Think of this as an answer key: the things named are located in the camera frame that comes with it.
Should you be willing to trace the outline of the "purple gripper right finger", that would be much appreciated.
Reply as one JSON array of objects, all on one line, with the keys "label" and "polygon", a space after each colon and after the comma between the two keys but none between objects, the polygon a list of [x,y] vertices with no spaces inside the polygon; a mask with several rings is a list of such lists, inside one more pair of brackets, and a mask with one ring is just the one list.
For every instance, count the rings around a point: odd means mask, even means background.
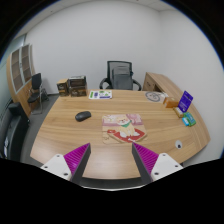
[{"label": "purple gripper right finger", "polygon": [[182,169],[182,166],[167,153],[157,154],[137,143],[132,144],[132,154],[144,184],[149,184]]}]

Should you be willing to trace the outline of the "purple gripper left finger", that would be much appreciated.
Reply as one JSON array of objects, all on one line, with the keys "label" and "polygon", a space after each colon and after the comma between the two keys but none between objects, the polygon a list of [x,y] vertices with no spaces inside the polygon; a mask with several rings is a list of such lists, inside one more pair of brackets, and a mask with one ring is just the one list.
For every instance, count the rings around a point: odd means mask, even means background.
[{"label": "purple gripper left finger", "polygon": [[91,154],[89,143],[69,153],[54,155],[42,169],[73,183],[79,183]]}]

